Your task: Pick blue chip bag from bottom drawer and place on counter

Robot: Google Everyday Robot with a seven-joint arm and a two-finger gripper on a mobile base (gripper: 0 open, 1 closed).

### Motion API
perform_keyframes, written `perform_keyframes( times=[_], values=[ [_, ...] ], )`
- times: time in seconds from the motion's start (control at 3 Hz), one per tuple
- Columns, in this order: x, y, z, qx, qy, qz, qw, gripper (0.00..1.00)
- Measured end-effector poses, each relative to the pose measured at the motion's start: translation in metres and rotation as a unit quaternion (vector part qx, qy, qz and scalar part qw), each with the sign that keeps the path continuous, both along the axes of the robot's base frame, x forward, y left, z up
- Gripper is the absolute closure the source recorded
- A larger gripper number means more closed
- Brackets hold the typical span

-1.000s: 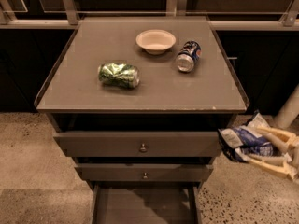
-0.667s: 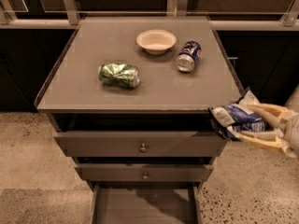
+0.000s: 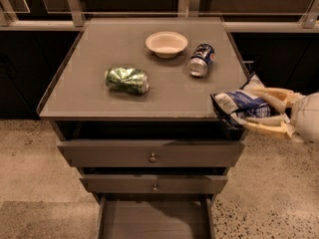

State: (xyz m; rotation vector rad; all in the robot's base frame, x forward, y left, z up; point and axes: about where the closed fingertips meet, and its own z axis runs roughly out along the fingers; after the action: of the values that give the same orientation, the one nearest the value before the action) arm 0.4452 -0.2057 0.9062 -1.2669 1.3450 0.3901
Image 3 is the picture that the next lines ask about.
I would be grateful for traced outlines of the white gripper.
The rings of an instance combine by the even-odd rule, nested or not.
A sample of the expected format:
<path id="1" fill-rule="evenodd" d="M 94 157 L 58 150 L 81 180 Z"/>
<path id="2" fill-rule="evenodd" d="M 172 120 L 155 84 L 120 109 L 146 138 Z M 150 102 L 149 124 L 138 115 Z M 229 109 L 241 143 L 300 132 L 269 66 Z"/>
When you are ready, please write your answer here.
<path id="1" fill-rule="evenodd" d="M 319 141 L 319 93 L 301 98 L 300 93 L 281 88 L 253 88 L 254 95 L 262 98 L 279 113 L 291 109 L 291 124 L 286 115 L 270 118 L 246 118 L 245 128 L 279 139 L 289 139 L 294 129 L 305 141 Z"/>

